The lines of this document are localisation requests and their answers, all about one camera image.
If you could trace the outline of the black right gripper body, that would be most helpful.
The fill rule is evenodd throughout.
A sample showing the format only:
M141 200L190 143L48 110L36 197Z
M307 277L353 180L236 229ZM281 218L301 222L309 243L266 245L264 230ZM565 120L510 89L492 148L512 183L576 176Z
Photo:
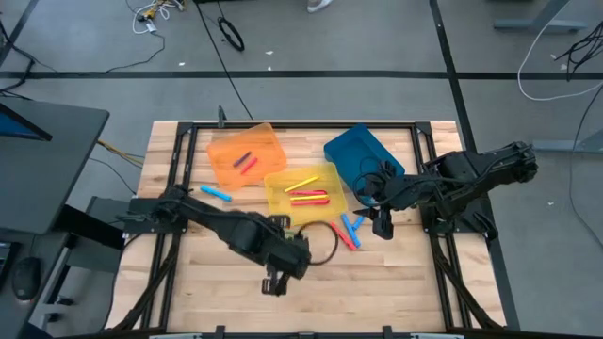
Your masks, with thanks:
M373 180L374 205L396 211L416 205L422 195L422 179L419 175L377 177Z

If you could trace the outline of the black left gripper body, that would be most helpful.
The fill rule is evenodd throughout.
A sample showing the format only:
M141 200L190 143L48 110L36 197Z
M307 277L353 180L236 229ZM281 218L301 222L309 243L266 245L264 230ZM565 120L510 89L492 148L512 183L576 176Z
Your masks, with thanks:
M311 260L309 241L296 235L293 238L276 240L268 247L266 264L277 272L297 280L304 277Z

